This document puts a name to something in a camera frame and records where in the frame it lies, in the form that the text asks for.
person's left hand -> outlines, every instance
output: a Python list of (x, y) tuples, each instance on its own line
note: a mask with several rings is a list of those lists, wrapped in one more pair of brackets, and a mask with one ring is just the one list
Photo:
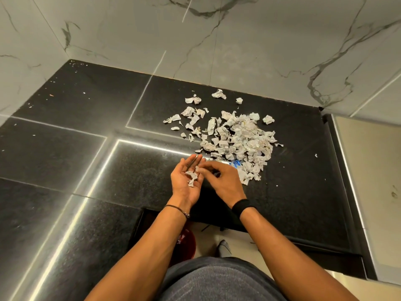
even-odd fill
[[(186, 160), (183, 158), (178, 163), (178, 165), (174, 168), (173, 172), (171, 172), (171, 183), (173, 185), (173, 197), (184, 202), (188, 202), (190, 207), (192, 207), (199, 198), (199, 194), (201, 192), (201, 186), (203, 182), (203, 175), (199, 172), (195, 172), (195, 166), (197, 166), (200, 162), (206, 161), (205, 158), (202, 158), (202, 154), (196, 156), (196, 154), (192, 154)], [(186, 171), (195, 172), (198, 174), (198, 179), (194, 181), (194, 186), (189, 187), (188, 182), (191, 180), (191, 177), (185, 174)]]

person's right arm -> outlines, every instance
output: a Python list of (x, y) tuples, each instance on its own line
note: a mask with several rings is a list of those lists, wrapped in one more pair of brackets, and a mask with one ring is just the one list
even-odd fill
[[(220, 177), (210, 171), (216, 169)], [(232, 208), (246, 199), (237, 169), (221, 162), (203, 162), (199, 172), (210, 182), (217, 195)], [(255, 208), (246, 208), (241, 222), (260, 253), (274, 281), (291, 301), (358, 300), (328, 272), (300, 251)]]

black countertop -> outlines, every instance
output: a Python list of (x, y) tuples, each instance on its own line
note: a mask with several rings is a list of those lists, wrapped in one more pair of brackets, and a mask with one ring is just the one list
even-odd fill
[[(199, 148), (179, 136), (188, 134), (183, 127), (170, 130), (177, 121), (163, 124), (194, 93), (202, 98), (198, 107), (210, 111), (197, 123), (202, 129), (222, 110), (271, 115), (274, 123), (260, 120), (258, 126), (276, 131), (284, 147), (274, 147), (262, 180), (244, 187), (248, 198), (288, 237), (352, 251), (343, 187), (332, 172), (319, 110), (229, 90), (226, 100), (215, 99), (215, 91), (81, 61), (60, 68), (0, 127), (0, 234), (7, 241), (1, 248), (1, 277), (7, 280), (2, 294), (9, 298), (21, 282), (15, 300), (28, 293), (37, 300), (83, 299), (125, 252), (138, 209), (162, 209), (171, 196), (173, 167)], [(242, 105), (235, 103), (238, 97)], [(243, 229), (208, 183), (191, 215)]]

person's right hand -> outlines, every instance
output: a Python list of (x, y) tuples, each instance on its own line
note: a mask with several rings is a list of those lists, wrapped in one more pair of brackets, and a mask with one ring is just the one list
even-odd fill
[[(201, 162), (198, 167), (199, 172), (209, 181), (217, 195), (230, 209), (236, 202), (247, 198), (236, 168), (217, 161)], [(220, 177), (212, 174), (213, 169), (220, 172)]]

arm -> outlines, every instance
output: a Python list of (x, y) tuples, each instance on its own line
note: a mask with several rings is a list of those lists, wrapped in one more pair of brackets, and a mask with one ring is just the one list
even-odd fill
[[(220, 171), (215, 177), (209, 170)], [(219, 197), (232, 208), (246, 199), (235, 168), (220, 162), (203, 162), (199, 172), (210, 182)], [(272, 276), (291, 301), (357, 299), (323, 268), (300, 251), (273, 227), (255, 208), (246, 208), (240, 217), (258, 246)]]
[[(186, 213), (199, 197), (203, 176), (188, 186), (187, 169), (194, 171), (202, 155), (191, 155), (171, 173), (173, 196), (168, 204)], [(177, 238), (187, 218), (176, 208), (165, 207), (136, 245), (93, 288), (86, 301), (151, 300), (163, 281)]]

